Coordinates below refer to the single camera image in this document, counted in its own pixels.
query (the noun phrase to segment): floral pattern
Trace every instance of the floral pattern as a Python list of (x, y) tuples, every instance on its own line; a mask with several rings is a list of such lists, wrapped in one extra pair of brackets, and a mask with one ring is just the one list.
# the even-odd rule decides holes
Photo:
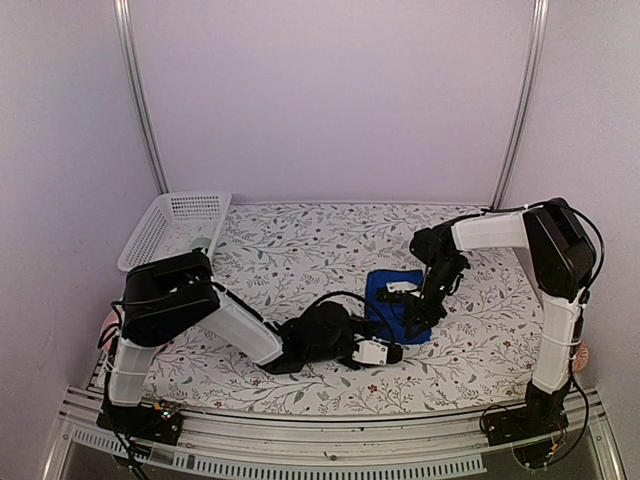
[[(422, 268), (413, 232), (477, 211), (426, 205), (232, 206), (214, 259), (217, 281), (267, 321), (297, 316), (323, 293), (363, 293), (375, 269)], [(156, 356), (145, 395), (251, 412), (297, 415), (416, 413), (524, 395), (536, 363), (542, 312), (508, 249), (468, 254), (471, 270), (445, 301), (431, 341), (397, 365), (353, 371), (337, 362), (274, 376), (195, 326)], [(362, 307), (344, 301), (353, 312)]]

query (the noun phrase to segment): white basket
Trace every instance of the white basket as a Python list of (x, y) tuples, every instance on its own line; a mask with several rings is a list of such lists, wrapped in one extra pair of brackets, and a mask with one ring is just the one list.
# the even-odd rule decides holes
[(229, 192), (182, 192), (157, 197), (118, 258), (118, 268), (132, 268), (204, 247), (213, 259), (231, 203)]

